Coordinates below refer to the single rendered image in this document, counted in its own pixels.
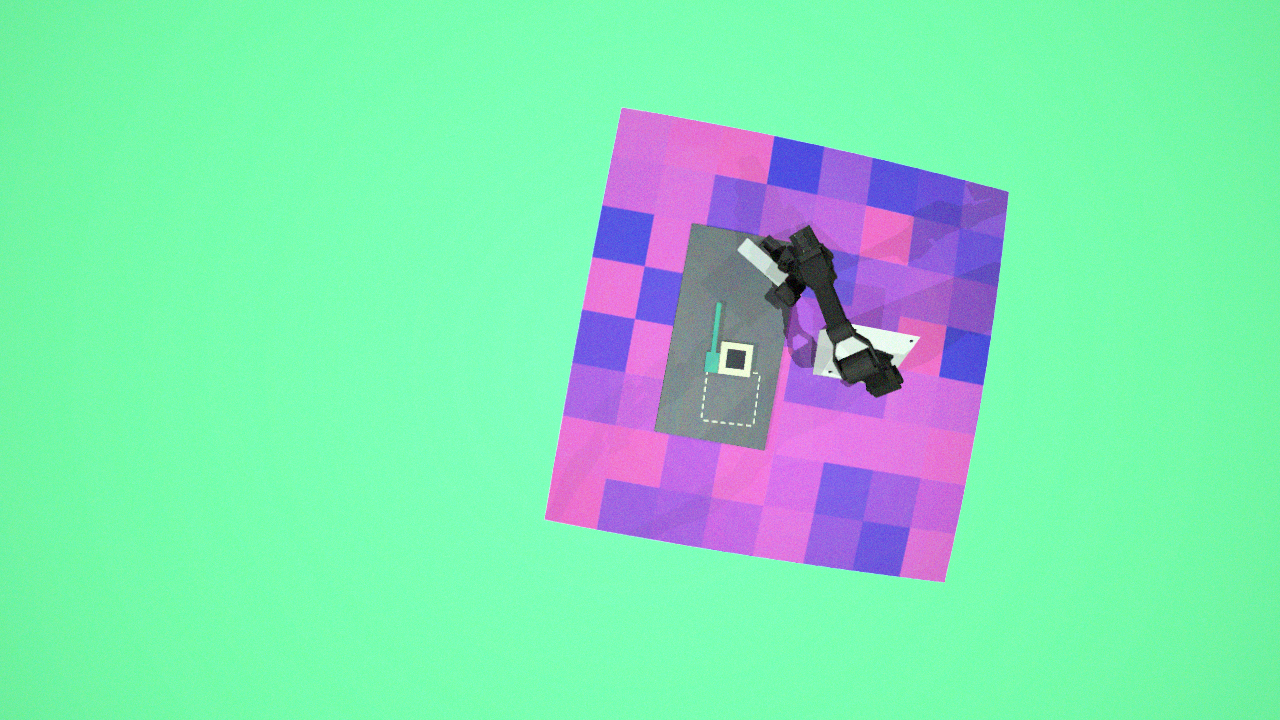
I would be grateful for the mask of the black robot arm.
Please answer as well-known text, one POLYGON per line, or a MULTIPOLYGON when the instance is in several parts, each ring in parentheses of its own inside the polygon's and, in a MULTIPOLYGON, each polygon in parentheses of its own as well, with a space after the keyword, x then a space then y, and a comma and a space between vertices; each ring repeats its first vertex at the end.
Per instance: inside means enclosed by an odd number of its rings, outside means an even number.
POLYGON ((788 238, 794 246, 788 245, 780 255, 778 269, 786 274, 792 272, 794 277, 797 275, 799 281, 814 291, 828 328, 826 333, 835 346, 833 363, 838 375, 849 384, 859 380, 865 382, 867 392, 876 398, 901 389, 902 375, 897 366, 891 365, 893 355, 874 348, 870 340, 854 331, 852 324, 846 319, 833 286, 838 275, 826 245, 817 240, 810 225, 795 232, 788 238), (851 337, 868 347, 837 360, 836 343, 851 337))

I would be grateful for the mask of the cream square tile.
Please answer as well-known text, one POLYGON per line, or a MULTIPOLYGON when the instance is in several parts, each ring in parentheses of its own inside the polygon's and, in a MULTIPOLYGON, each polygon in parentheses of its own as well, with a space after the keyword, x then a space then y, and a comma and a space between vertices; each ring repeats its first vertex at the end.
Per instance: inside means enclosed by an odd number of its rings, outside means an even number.
POLYGON ((718 373, 749 377, 751 360, 753 345, 740 345, 722 341, 718 373))

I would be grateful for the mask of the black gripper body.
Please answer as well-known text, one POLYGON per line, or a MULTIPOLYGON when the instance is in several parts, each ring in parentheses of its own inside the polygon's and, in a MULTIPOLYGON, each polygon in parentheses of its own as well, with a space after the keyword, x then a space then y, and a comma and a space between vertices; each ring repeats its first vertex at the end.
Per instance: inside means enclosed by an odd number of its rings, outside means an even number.
MULTIPOLYGON (((831 252, 829 249, 827 249, 827 251, 829 252, 831 260, 833 260, 833 252, 831 252)), ((774 290, 774 296, 780 299, 788 307, 794 307, 794 304, 796 304, 797 300, 801 297, 801 295, 797 292, 803 292, 803 290, 805 290, 806 286, 808 284, 806 283, 804 284, 803 281, 799 281, 796 275, 791 281, 788 281, 788 283, 787 282, 781 283, 780 287, 774 290)))

